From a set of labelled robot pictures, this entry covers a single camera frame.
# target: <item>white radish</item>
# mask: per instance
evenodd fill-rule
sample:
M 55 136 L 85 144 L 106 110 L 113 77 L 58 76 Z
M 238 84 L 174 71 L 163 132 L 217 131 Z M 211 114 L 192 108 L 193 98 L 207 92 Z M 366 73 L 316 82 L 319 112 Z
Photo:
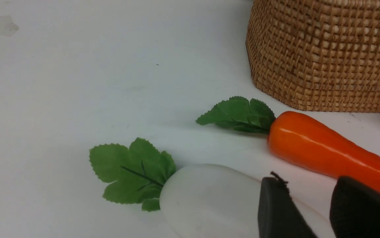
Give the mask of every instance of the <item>white radish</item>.
M 160 208 L 181 238 L 259 238 L 261 181 L 226 166 L 196 164 L 165 183 Z M 318 238 L 335 238 L 330 222 L 292 198 Z

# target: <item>wicker basket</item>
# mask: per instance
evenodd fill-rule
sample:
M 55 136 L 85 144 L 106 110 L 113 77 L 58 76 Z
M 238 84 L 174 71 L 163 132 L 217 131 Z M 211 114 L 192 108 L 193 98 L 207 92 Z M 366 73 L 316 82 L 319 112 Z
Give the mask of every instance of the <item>wicker basket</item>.
M 256 87 L 299 110 L 380 112 L 380 0 L 255 0 Z

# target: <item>artificial carrot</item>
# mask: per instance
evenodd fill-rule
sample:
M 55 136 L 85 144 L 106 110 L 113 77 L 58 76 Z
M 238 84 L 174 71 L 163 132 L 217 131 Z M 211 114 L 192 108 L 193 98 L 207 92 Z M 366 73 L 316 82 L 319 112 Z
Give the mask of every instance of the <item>artificial carrot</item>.
M 196 122 L 267 134 L 268 148 L 276 157 L 335 179 L 352 177 L 380 192 L 380 157 L 306 114 L 286 111 L 275 118 L 262 101 L 232 97 Z
M 285 161 L 335 179 L 350 176 L 380 192 L 380 157 L 306 114 L 279 115 L 267 141 Z

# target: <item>green leaf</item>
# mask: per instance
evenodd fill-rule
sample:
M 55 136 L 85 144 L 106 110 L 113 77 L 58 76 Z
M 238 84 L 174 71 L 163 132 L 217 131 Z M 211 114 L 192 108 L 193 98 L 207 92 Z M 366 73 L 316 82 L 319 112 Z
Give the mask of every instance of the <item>green leaf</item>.
M 215 106 L 212 110 L 197 118 L 196 123 L 199 125 L 208 125 L 216 122 L 227 122 L 232 120 L 233 119 L 230 116 L 223 113 L 223 111 Z
M 128 148 L 119 144 L 105 144 L 90 149 L 90 163 L 102 182 L 119 178 L 121 160 L 128 159 Z
M 240 101 L 247 102 L 247 104 L 249 104 L 249 100 L 247 100 L 247 98 L 242 97 L 242 96 L 234 96 L 234 97 L 231 97 L 229 100 L 240 100 Z
M 154 199 L 146 199 L 143 201 L 143 204 L 141 205 L 141 210 L 142 211 L 158 211 L 160 210 L 161 207 L 159 205 L 159 198 L 154 198 Z
M 254 98 L 250 100 L 250 114 L 258 117 L 258 122 L 263 128 L 269 128 L 276 119 L 268 105 Z
M 249 122 L 250 116 L 249 101 L 241 99 L 231 99 L 228 101 L 222 101 L 217 104 L 218 109 L 228 115 L 237 122 Z
M 118 144 L 96 146 L 90 150 L 90 162 L 99 179 L 112 182 L 103 198 L 121 204 L 159 198 L 164 183 L 176 171 L 171 155 L 141 138 L 129 149 Z
M 133 204 L 159 198 L 160 193 L 160 187 L 132 174 L 125 174 L 119 181 L 108 185 L 102 197 L 110 202 Z
M 234 131 L 268 134 L 274 120 L 274 113 L 264 102 L 234 96 L 216 104 L 212 110 L 200 116 L 196 123 L 215 124 Z
M 167 179 L 175 173 L 175 164 L 172 157 L 164 152 L 163 156 L 161 153 L 147 140 L 137 138 L 130 145 L 130 157 L 134 164 L 130 164 L 130 167 L 138 168 L 141 161 L 142 168 L 146 169 L 146 176 L 153 179 L 154 181 L 164 184 Z

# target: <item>white table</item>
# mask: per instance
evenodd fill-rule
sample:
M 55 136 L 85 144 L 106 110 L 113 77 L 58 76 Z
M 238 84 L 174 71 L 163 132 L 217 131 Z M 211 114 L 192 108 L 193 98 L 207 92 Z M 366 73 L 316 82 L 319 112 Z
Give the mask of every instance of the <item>white table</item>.
M 222 164 L 259 179 L 274 170 L 327 217 L 334 179 L 273 157 L 263 139 L 194 122 L 234 95 L 292 110 L 252 84 L 251 5 L 0 0 L 18 26 L 0 34 L 0 238 L 177 238 L 161 212 L 101 197 L 89 149 L 136 137 L 178 167 Z M 380 155 L 380 114 L 306 113 Z

